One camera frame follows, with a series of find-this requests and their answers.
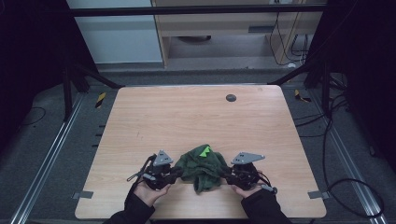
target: cable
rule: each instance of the cable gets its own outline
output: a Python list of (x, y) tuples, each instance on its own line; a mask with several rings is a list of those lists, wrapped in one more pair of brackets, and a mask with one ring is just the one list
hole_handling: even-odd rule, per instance
[[(332, 183), (332, 184), (330, 185), (329, 179), (328, 179), (328, 177), (327, 177), (327, 171), (326, 171), (326, 140), (327, 140), (327, 133), (329, 132), (329, 130), (330, 130), (331, 127), (332, 127), (332, 113), (333, 113), (334, 109), (336, 109), (336, 108), (338, 108), (339, 106), (345, 104), (345, 101), (342, 101), (342, 102), (338, 103), (337, 105), (334, 105), (334, 102), (335, 102), (335, 100), (336, 100), (338, 97), (341, 97), (341, 96), (343, 96), (343, 95), (344, 95), (344, 94), (338, 95), (338, 96), (335, 97), (334, 100), (332, 101), (330, 117), (329, 117), (329, 120), (328, 120), (328, 123), (327, 123), (327, 126), (326, 126), (325, 133), (324, 133), (324, 135), (323, 135), (323, 142), (322, 142), (322, 169), (323, 169), (323, 178), (324, 178), (324, 181), (325, 181), (325, 183), (326, 183), (327, 191), (330, 192), (330, 194), (334, 197), (334, 199), (335, 199), (339, 204), (341, 204), (347, 211), (349, 211), (349, 212), (352, 213), (352, 214), (355, 214), (356, 216), (364, 217), (364, 218), (379, 217), (379, 216), (381, 216), (381, 215), (383, 214), (383, 212), (384, 212), (385, 204), (384, 204), (384, 200), (381, 198), (381, 196), (379, 195), (379, 193), (378, 193), (374, 188), (372, 188), (370, 185), (368, 185), (367, 183), (365, 183), (365, 182), (363, 182), (363, 181), (361, 181), (361, 180), (353, 179), (353, 178), (342, 178), (342, 179), (339, 179), (339, 180), (335, 181), (334, 183)], [(336, 186), (336, 185), (338, 185), (338, 184), (340, 184), (340, 183), (342, 183), (342, 182), (346, 182), (346, 181), (349, 181), (349, 182), (357, 182), (357, 183), (363, 184), (364, 186), (366, 186), (367, 188), (369, 188), (369, 189), (375, 194), (375, 196), (379, 199), (379, 201), (380, 201), (380, 205), (379, 205), (380, 211), (379, 211), (377, 214), (375, 214), (375, 215), (366, 215), (366, 214), (359, 213), (359, 212), (357, 212), (357, 211), (351, 209), (350, 207), (346, 206), (344, 203), (342, 203), (341, 200), (339, 200), (339, 199), (337, 198), (337, 196), (332, 192), (332, 188), (333, 188), (334, 186)]]
[(299, 137), (310, 138), (310, 137), (321, 137), (321, 136), (323, 136), (323, 135), (324, 135), (324, 133), (323, 133), (323, 134), (318, 134), (318, 135), (299, 135)]
[(333, 76), (330, 76), (330, 80), (332, 81), (333, 85), (335, 85), (334, 87), (336, 89), (341, 90), (341, 91), (347, 90), (347, 86), (344, 84), (344, 80), (340, 81)]
[(262, 180), (266, 185), (268, 185), (269, 187), (271, 186), (271, 182), (270, 179), (268, 179), (268, 177), (263, 174), (262, 172), (257, 172), (257, 174), (259, 175), (259, 179)]
[(315, 114), (315, 115), (308, 115), (308, 116), (305, 116), (305, 117), (302, 117), (302, 118), (297, 118), (297, 119), (307, 119), (307, 118), (312, 118), (314, 116), (319, 116), (319, 115), (323, 115), (323, 114), (319, 113), (319, 114)]
[(315, 122), (315, 121), (317, 121), (317, 120), (319, 120), (319, 119), (321, 119), (321, 118), (323, 118), (323, 117), (325, 117), (325, 115), (324, 115), (324, 114), (320, 115), (320, 116), (319, 116), (319, 117), (317, 117), (317, 118), (311, 119), (311, 120), (309, 120), (309, 121), (307, 121), (307, 122), (305, 122), (305, 123), (296, 124), (295, 126), (296, 126), (296, 127), (301, 127), (301, 126), (304, 126), (304, 125), (307, 125), (307, 124), (313, 123), (313, 122)]
[(144, 180), (140, 181), (140, 177), (143, 175), (143, 173), (145, 173), (145, 169), (148, 166), (149, 161), (153, 161), (155, 159), (155, 157), (156, 157), (155, 154), (148, 157), (147, 160), (145, 161), (145, 163), (143, 164), (142, 168), (140, 168), (140, 171), (134, 175), (131, 175), (128, 179), (126, 179), (126, 181), (129, 182), (136, 177), (136, 181), (132, 184), (131, 188), (129, 189), (128, 195), (126, 196), (126, 199), (124, 202), (124, 209), (127, 208), (129, 199), (132, 197), (132, 194), (134, 193), (134, 190), (137, 188), (137, 185), (140, 184), (142, 181), (144, 181)]
[[(270, 34), (270, 49), (271, 49), (271, 51), (273, 52), (273, 55), (274, 55), (274, 58), (275, 58), (275, 62), (276, 62), (277, 65), (287, 65), (287, 64), (289, 64), (289, 63), (298, 62), (298, 60), (290, 59), (290, 58), (288, 57), (288, 54), (286, 53), (285, 45), (283, 44), (283, 38), (282, 38), (282, 35), (280, 34), (280, 30), (279, 30), (279, 22), (278, 22), (278, 19), (279, 19), (279, 12), (276, 13), (276, 20), (275, 20), (275, 24), (274, 24), (274, 29), (272, 30), (272, 32), (271, 32), (271, 34)], [(276, 27), (277, 27), (277, 32), (279, 33), (280, 43), (282, 44), (283, 53), (285, 54), (286, 58), (288, 58), (288, 59), (290, 60), (288, 63), (279, 63), (279, 62), (276, 60), (275, 52), (274, 52), (274, 49), (272, 48), (272, 36), (273, 36), (274, 30), (275, 30)]]
[(308, 54), (308, 35), (304, 35), (304, 46), (303, 49), (294, 49), (298, 35), (295, 35), (293, 41), (291, 42), (290, 52), (292, 55), (300, 57), (300, 64), (304, 64), (306, 56)]
[(34, 107), (32, 107), (32, 109), (41, 109), (41, 110), (43, 111), (43, 114), (41, 115), (41, 117), (40, 117), (39, 119), (37, 119), (37, 120), (35, 120), (35, 121), (32, 121), (32, 122), (29, 122), (29, 123), (23, 123), (22, 125), (32, 125), (32, 124), (35, 124), (35, 123), (39, 122), (40, 120), (42, 120), (42, 119), (46, 116), (46, 114), (47, 114), (46, 109), (44, 109), (43, 107), (34, 106)]

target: white cabinet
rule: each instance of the white cabinet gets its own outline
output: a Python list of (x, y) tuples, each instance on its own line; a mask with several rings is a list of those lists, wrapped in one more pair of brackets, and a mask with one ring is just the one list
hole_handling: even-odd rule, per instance
[[(151, 0), (155, 7), (175, 6), (224, 6), (224, 5), (268, 5), (271, 0)], [(326, 3), (326, 0), (284, 0), (282, 4)], [(172, 36), (184, 35), (256, 35), (250, 28), (264, 28), (262, 34), (271, 36), (274, 56), (280, 63), (286, 60), (292, 39), (298, 34), (313, 34), (316, 31), (321, 12), (282, 13), (224, 13), (194, 15), (156, 16), (164, 64), (167, 64)]]
[[(70, 8), (151, 7), (149, 0), (67, 0)], [(97, 64), (162, 63), (153, 16), (76, 17)]]

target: metal frame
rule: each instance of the metal frame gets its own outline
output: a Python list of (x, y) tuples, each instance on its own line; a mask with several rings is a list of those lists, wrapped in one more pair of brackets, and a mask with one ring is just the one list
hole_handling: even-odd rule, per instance
[(317, 12), (334, 10), (339, 6), (327, 4), (286, 4), (286, 5), (235, 5), (235, 6), (190, 6), (190, 7), (114, 7), (78, 8), (69, 10), (45, 10), (43, 16), (104, 17), (104, 16), (143, 16), (176, 14), (219, 14), (257, 12)]
[(65, 121), (61, 127), (61, 130), (58, 132), (55, 140), (52, 143), (49, 152), (44, 159), (43, 163), (41, 164), (40, 169), (35, 176), (30, 188), (26, 192), (21, 204), (19, 205), (18, 209), (15, 211), (14, 215), (12, 216), (10, 223), (12, 224), (23, 224), (29, 217), (30, 212), (32, 211), (33, 206), (35, 205), (35, 201), (38, 198), (41, 190), (46, 183), (47, 177), (50, 174), (53, 164), (56, 162), (59, 152), (64, 145), (64, 140), (66, 139), (67, 135), (69, 134), (73, 123), (76, 119), (79, 109), (81, 108), (81, 103), (84, 99), (85, 94), (79, 93), (77, 99), (74, 103), (74, 110), (70, 116), (70, 119)]

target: floor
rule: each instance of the floor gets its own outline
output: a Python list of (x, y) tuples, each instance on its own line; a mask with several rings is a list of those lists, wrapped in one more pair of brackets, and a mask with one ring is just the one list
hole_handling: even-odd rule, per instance
[[(302, 38), (298, 38), (294, 48), (300, 49), (303, 42)], [(271, 55), (272, 51), (263, 35), (212, 36), (207, 41), (201, 37), (176, 37), (172, 41), (170, 61), (166, 68), (139, 67), (132, 73), (104, 72), (103, 75), (129, 86), (267, 83), (303, 63), (301, 57), (290, 54), (295, 62), (278, 65)], [(315, 118), (307, 116), (321, 113), (320, 86), (306, 90), (302, 85), (303, 80), (304, 75), (300, 75), (282, 86), (296, 124)], [(62, 86), (43, 91), (35, 98), (34, 107), (24, 125), (11, 141), (9, 147), (12, 153), (0, 163), (0, 223), (9, 223), (12, 217), (26, 223), (99, 223), (97, 220), (76, 219), (74, 210), (78, 200), (73, 199), (73, 195), (83, 189), (117, 91), (93, 79), (89, 81), (92, 87), (88, 93), (74, 92), (78, 113), (74, 122), (67, 127), (63, 123)], [(295, 90), (312, 102), (297, 99)], [(100, 108), (95, 108), (101, 92), (106, 92), (106, 99)], [(339, 93), (332, 91), (331, 96)], [(323, 133), (325, 127), (326, 120), (318, 119), (297, 128), (322, 191), (327, 188), (321, 159), (323, 136), (314, 135)], [(57, 138), (60, 132), (65, 132), (67, 137)], [(330, 182), (342, 177), (363, 179), (379, 192), (385, 201), (386, 210), (382, 217), (363, 218), (351, 214), (334, 198), (330, 198), (324, 200), (328, 214), (315, 220), (315, 223), (396, 223), (396, 174), (383, 158), (370, 155), (369, 146), (347, 105), (334, 111), (333, 126), (327, 136), (325, 158)], [(343, 183), (334, 192), (346, 205), (363, 214), (378, 209), (376, 202), (379, 200), (360, 185)], [(312, 220), (292, 221), (308, 223)]]

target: table top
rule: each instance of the table top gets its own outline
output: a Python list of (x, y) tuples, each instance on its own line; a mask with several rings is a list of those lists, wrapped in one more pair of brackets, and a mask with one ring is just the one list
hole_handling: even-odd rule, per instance
[[(236, 101), (226, 100), (228, 94)], [(277, 187), (287, 217), (324, 217), (321, 199), (282, 90), (278, 86), (161, 86), (119, 90), (97, 149), (78, 218), (109, 218), (123, 209), (132, 182), (160, 149), (174, 160), (203, 144), (221, 153), (231, 167), (240, 152), (261, 154), (253, 164)], [(225, 181), (196, 194), (192, 183), (178, 179), (154, 206), (152, 218), (246, 218), (241, 198)]]

